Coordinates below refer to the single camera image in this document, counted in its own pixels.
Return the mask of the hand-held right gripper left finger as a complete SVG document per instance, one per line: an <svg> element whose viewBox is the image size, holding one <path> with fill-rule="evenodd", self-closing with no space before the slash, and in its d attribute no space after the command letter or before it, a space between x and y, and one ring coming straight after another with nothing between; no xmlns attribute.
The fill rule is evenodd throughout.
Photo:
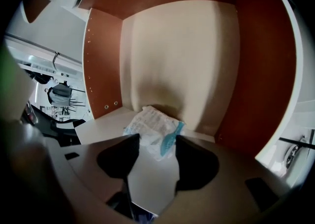
<svg viewBox="0 0 315 224"><path fill-rule="evenodd" d="M88 145L47 143L49 158L76 219L133 219L127 177L139 156L139 135Z"/></svg>

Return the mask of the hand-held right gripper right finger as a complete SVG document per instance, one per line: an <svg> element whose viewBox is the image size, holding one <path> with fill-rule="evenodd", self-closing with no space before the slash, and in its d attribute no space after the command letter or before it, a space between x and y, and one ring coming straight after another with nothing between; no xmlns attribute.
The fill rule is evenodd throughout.
<svg viewBox="0 0 315 224"><path fill-rule="evenodd" d="M159 224L253 224L290 188L256 159L199 139L177 136L179 180Z"/></svg>

